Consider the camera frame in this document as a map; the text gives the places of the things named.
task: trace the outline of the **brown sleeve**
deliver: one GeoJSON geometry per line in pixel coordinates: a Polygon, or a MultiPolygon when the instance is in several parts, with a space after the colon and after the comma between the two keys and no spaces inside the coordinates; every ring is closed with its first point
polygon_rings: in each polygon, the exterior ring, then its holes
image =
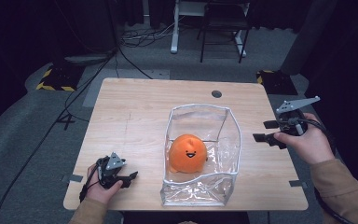
{"type": "MultiPolygon", "coordinates": [[[[358,223],[358,181],[340,160],[324,161],[310,167],[315,188],[333,211],[358,223]]],[[[324,213],[324,223],[334,223],[324,213]]]]}
{"type": "Polygon", "coordinates": [[[88,197],[78,206],[70,224],[101,224],[106,215],[106,205],[88,197]]]}

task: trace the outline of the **clear vinyl bag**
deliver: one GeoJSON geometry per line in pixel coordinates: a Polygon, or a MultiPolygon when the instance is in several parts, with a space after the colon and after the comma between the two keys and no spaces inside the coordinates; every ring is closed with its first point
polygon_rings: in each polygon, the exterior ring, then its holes
{"type": "Polygon", "coordinates": [[[241,130],[231,110],[216,105],[182,105],[171,111],[164,149],[163,205],[224,206],[240,167],[241,130]],[[169,150],[182,134],[194,134],[207,147],[202,172],[170,171],[169,150]]]}

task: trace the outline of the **orange ball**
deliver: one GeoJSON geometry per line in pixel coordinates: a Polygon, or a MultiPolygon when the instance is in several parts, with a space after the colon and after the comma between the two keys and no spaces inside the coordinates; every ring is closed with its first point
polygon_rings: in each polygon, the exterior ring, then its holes
{"type": "Polygon", "coordinates": [[[171,172],[196,173],[201,172],[208,160],[205,144],[193,134],[183,134],[177,137],[169,151],[171,172]]]}

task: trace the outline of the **table top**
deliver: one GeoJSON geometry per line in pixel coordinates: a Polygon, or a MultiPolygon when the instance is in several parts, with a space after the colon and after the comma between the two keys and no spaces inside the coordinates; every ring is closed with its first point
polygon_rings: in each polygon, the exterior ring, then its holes
{"type": "Polygon", "coordinates": [[[92,112],[74,175],[63,205],[77,209],[87,169],[115,151],[127,165],[120,175],[139,174],[128,189],[110,202],[111,210],[305,210],[307,199],[287,149],[257,143],[253,133],[273,133],[263,122],[275,119],[263,86],[253,83],[106,78],[92,112]],[[220,91],[215,98],[212,91],[220,91]],[[234,192],[224,207],[164,206],[160,198],[164,172],[165,132],[171,110],[179,105],[210,104],[229,107],[242,132],[240,170],[234,192]]]}

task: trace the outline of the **mouth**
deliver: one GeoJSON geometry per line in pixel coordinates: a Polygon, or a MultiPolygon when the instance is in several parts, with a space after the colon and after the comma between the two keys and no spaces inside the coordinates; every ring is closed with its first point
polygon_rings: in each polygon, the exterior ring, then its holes
{"type": "Polygon", "coordinates": [[[196,155],[196,153],[186,153],[186,155],[187,155],[189,158],[193,158],[193,157],[196,155]]]}

